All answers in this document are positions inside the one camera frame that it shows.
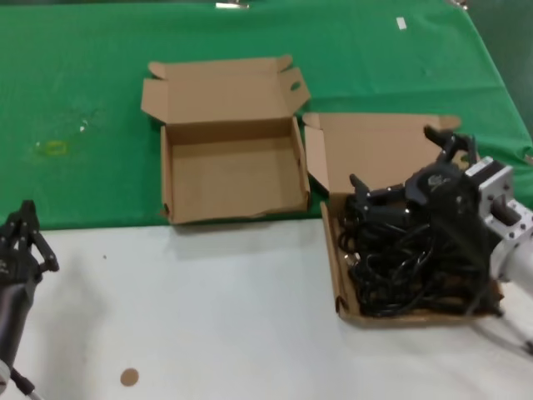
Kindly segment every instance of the white surface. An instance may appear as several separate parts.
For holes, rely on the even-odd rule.
[[[531,399],[533,362],[469,327],[341,321],[321,221],[212,229],[47,233],[62,270],[37,289],[18,370],[47,400]]]

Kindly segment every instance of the cardboard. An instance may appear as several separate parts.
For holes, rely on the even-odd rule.
[[[310,97],[290,56],[150,62],[142,110],[161,130],[171,223],[305,211],[306,158],[293,113]]]
[[[337,246],[341,231],[338,215],[346,196],[353,193],[349,176],[355,173],[370,189],[403,183],[436,160],[440,149],[428,141],[423,127],[456,129],[458,117],[373,113],[308,113],[303,117],[309,173],[330,193],[329,206],[321,204],[322,220],[335,296],[342,319],[359,323],[464,322],[461,316],[418,311],[396,318],[362,316],[353,283],[348,277],[346,254]]]

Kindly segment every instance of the green cloth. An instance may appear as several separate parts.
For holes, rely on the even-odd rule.
[[[531,139],[471,20],[443,0],[3,7],[0,48],[0,220],[33,198],[45,228],[165,223],[157,127],[140,111],[148,62],[285,53],[309,110],[460,116],[533,207]]]

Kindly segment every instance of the empty cardboard box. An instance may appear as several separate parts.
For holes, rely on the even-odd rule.
[[[337,246],[338,216],[352,194],[349,176],[355,173],[370,189],[403,183],[413,173],[433,163],[440,149],[426,139],[424,126],[455,129],[458,117],[372,113],[308,113],[303,117],[309,173],[330,193],[321,204],[326,244],[339,317],[359,323],[451,323],[460,316],[417,311],[396,318],[360,314],[346,254]]]
[[[305,211],[306,159],[294,112],[310,97],[290,56],[150,62],[142,110],[161,130],[170,223]]]

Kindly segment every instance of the cardboard flap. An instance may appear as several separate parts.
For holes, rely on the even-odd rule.
[[[311,94],[299,68],[281,72],[279,78],[281,92],[285,98],[286,113],[287,115],[292,115],[311,98]]]
[[[440,151],[423,127],[461,125],[458,117],[417,114],[307,113],[303,121],[308,171],[330,193],[352,193],[351,173],[370,189],[403,183]]]
[[[146,114],[168,123],[168,82],[159,79],[145,79],[142,85],[141,110]]]
[[[150,62],[148,69],[154,77],[171,79],[183,75],[219,75],[243,73],[279,73],[292,65],[292,56],[285,55],[279,58],[244,58],[241,60],[220,60],[203,62]]]
[[[291,116],[310,95],[291,56],[148,67],[142,110],[165,123],[251,121]]]

